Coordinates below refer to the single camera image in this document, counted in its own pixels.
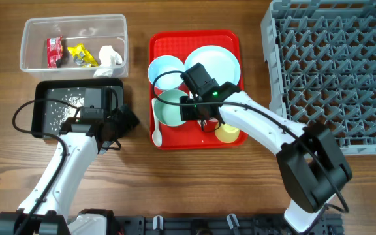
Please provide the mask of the white tissue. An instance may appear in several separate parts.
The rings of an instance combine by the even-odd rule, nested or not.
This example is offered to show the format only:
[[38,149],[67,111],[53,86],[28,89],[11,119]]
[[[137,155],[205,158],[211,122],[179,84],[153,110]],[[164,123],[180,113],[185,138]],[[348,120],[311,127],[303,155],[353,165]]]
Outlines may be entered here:
[[95,71],[93,75],[94,78],[111,78],[114,72],[111,67],[123,63],[123,58],[111,45],[101,47],[99,51],[99,59],[101,64]]

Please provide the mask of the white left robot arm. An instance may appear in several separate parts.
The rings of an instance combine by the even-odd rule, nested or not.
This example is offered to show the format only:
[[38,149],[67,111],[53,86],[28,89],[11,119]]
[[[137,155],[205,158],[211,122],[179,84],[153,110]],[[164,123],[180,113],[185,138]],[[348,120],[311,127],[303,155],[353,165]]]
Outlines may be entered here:
[[80,112],[63,124],[54,156],[30,195],[15,212],[0,213],[0,234],[121,234],[111,210],[85,209],[71,223],[68,217],[88,166],[139,120],[127,105],[110,116],[100,108]]

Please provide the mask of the yellow snack wrapper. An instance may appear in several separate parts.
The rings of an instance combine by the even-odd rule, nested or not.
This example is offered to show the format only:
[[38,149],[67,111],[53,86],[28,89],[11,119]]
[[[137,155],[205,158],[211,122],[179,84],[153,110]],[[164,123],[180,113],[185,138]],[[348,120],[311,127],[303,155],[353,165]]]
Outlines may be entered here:
[[67,50],[71,54],[73,61],[79,67],[98,67],[96,59],[91,55],[91,53],[85,48],[85,46],[80,43],[76,46],[68,47]]

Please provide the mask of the green bowl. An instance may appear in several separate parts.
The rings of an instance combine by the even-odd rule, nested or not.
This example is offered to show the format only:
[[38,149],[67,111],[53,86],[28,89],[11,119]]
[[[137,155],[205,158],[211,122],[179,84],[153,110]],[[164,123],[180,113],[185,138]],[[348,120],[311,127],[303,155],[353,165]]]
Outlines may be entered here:
[[[164,101],[179,103],[180,97],[187,96],[187,94],[178,89],[171,89],[162,92],[159,95]],[[185,121],[181,119],[181,112],[179,106],[165,104],[159,100],[156,100],[153,111],[160,123],[167,125],[169,127],[178,127],[183,125]]]

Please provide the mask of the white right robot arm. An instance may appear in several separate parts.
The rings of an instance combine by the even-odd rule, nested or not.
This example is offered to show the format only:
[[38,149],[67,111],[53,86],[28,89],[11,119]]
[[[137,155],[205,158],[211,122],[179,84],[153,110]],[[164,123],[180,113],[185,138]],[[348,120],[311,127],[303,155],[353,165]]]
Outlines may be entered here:
[[326,125],[284,119],[230,82],[188,88],[194,99],[185,101],[182,110],[189,111],[191,119],[216,118],[247,133],[276,156],[291,198],[284,219],[293,231],[309,232],[334,196],[344,200],[340,191],[353,173]]

